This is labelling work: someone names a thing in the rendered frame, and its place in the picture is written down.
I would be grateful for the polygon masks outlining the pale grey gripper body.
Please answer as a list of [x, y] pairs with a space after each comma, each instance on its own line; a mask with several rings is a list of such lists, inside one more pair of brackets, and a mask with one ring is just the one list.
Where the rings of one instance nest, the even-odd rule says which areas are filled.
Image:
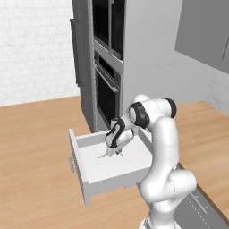
[[119, 146], [117, 148], [110, 148], [110, 147], [108, 147], [106, 149], [106, 154], [111, 157], [113, 154], [121, 153], [122, 150], [123, 150], [123, 148], [121, 146]]

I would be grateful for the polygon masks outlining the white open drawer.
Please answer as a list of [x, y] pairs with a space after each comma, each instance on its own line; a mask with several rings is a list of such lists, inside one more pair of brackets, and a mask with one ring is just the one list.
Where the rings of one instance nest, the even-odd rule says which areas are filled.
[[139, 183], [147, 174], [151, 163], [151, 143], [144, 132], [134, 129], [134, 139], [119, 155], [102, 157], [106, 153], [107, 131], [76, 137], [69, 129], [72, 162], [77, 172], [84, 203], [89, 198], [118, 188], [129, 188]]

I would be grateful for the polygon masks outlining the black built-in oven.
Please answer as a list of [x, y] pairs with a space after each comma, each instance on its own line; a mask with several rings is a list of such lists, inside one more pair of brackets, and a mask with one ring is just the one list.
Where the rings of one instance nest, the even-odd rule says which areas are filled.
[[94, 52], [95, 64], [100, 65], [111, 77], [118, 92], [113, 92], [101, 75], [95, 70], [97, 85], [97, 107], [107, 128], [110, 128], [111, 120], [120, 114], [121, 101], [121, 74], [117, 72], [97, 51]]

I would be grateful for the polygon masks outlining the grey tall oven cabinet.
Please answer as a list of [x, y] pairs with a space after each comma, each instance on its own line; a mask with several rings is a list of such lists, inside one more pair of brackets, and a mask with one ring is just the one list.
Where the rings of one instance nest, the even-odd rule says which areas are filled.
[[92, 0], [72, 0], [73, 19], [76, 23], [77, 39], [80, 43], [84, 87], [80, 88], [81, 110], [92, 132], [107, 130], [97, 107], [97, 85], [94, 52], [97, 51], [117, 72], [121, 74], [121, 91], [123, 79], [123, 59], [119, 60], [94, 37]]

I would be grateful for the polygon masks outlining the dark grey base cabinet front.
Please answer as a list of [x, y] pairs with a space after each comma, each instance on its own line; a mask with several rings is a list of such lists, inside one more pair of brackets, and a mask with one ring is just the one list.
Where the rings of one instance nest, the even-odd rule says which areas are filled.
[[194, 196], [206, 209], [205, 215], [189, 194], [177, 207], [174, 219], [182, 229], [229, 229], [229, 220], [213, 203], [208, 195], [197, 185]]

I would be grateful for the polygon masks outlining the black microwave oven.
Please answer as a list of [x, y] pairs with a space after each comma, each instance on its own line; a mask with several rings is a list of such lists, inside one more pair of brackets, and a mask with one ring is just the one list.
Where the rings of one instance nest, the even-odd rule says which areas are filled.
[[125, 0], [92, 0], [95, 40], [123, 59]]

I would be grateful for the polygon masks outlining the grey wall cupboard door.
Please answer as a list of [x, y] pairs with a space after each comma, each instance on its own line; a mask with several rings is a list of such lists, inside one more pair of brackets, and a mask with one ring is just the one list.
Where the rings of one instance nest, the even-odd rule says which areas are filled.
[[183, 0], [175, 50], [229, 74], [229, 0]]

